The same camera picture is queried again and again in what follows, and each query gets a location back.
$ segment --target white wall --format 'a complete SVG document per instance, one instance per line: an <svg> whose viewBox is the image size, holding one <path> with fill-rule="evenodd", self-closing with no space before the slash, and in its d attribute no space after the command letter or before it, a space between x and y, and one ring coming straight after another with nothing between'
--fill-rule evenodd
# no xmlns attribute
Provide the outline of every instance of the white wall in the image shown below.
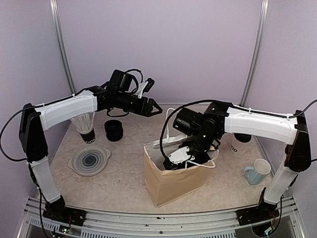
<svg viewBox="0 0 317 238"><path fill-rule="evenodd" d="M0 128L27 103L69 95L53 28L49 1L0 0ZM6 129L2 145L14 158L25 158L18 140L20 116ZM49 152L57 149L67 124L46 133ZM25 162L0 153L0 237L14 236L35 186Z"/></svg>
<svg viewBox="0 0 317 238"><path fill-rule="evenodd" d="M248 107L294 113L317 98L317 1L269 1L267 23ZM306 113L312 157L317 158L317 105ZM261 139L275 168L284 155L276 141ZM308 233L317 234L317 162L302 172L293 185Z"/></svg>
<svg viewBox="0 0 317 238"><path fill-rule="evenodd" d="M159 103L239 103L250 68L261 0L67 0L58 2L77 89L114 69L139 68Z"/></svg>

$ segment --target marble tabletop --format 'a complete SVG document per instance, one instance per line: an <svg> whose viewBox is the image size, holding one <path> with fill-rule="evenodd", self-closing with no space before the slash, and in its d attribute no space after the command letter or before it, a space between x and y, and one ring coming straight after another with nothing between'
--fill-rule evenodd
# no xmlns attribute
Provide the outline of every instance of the marble tabletop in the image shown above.
<svg viewBox="0 0 317 238"><path fill-rule="evenodd" d="M271 178L267 176L262 184L250 186L243 176L243 169L261 158L256 142L252 139L245 151L238 155L230 150L232 135L225 134L221 139L216 167L211 170L206 184L162 207L154 206L144 182L143 146L159 139L165 111L169 107L163 106L163 114L151 118L134 114L120 118L124 135L118 142L110 142L106 138L104 122L110 118L105 112L96 113L96 141L92 145L109 149L111 156L105 169L92 177L82 177L67 166L79 149L89 147L71 124L51 164L54 182L66 204L103 211L167 214L214 211L257 203ZM206 105L191 107L200 112L206 108ZM170 129L170 135L179 134L177 130Z"/></svg>

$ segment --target paper bag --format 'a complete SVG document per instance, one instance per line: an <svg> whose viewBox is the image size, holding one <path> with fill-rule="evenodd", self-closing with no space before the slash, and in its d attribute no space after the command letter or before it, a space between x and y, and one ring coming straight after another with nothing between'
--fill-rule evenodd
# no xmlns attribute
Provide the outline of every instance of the paper bag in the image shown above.
<svg viewBox="0 0 317 238"><path fill-rule="evenodd" d="M182 141L164 148L168 155L178 149ZM192 166L180 170L164 170L164 157L154 142L144 146L145 184L156 207L165 205L201 187L211 175L212 169ZM218 157L218 151L209 152L211 159ZM213 167L213 161L204 164Z"/></svg>

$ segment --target metal pole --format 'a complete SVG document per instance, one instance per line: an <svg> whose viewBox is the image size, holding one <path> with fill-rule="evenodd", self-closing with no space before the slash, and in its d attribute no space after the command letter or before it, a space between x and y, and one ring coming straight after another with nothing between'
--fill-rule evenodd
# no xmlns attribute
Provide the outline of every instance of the metal pole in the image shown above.
<svg viewBox="0 0 317 238"><path fill-rule="evenodd" d="M50 0L50 5L51 5L53 23L54 23L55 32L56 32L57 41L58 41L58 47L59 47L65 75L66 75L67 84L68 84L70 92L73 94L73 93L76 93L77 90L75 88L75 84L71 76L69 63L68 63L68 59L66 55L66 50L65 50L64 41L63 41L63 34L61 31L60 20L58 15L57 0Z"/></svg>
<svg viewBox="0 0 317 238"><path fill-rule="evenodd" d="M240 105L242 107L244 107L246 102L247 102L247 99L248 99L248 96L249 96L249 93L251 90L252 82L254 79L254 73L256 71L256 67L257 67L257 63L258 63L258 59L259 59L259 54L260 54L260 48L261 48L261 44L262 44L262 38L263 38L263 34L264 34L267 8L268 8L268 0L262 0L262 7L261 7L261 13L260 13L260 20L259 20L256 44L255 44L253 55L252 55L251 66L250 66L249 73L248 73L248 80L247 80L247 83L246 83L246 86L245 86L245 89L243 92L243 96L242 96L242 99L240 102Z"/></svg>

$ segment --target light blue mug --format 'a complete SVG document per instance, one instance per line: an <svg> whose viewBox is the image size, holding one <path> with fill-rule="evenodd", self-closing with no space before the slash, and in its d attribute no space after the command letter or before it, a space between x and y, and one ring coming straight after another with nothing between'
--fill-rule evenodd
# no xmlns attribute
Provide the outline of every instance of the light blue mug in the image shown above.
<svg viewBox="0 0 317 238"><path fill-rule="evenodd" d="M244 176L250 185L258 185L271 172L271 165L264 159L257 159L253 166L244 169Z"/></svg>

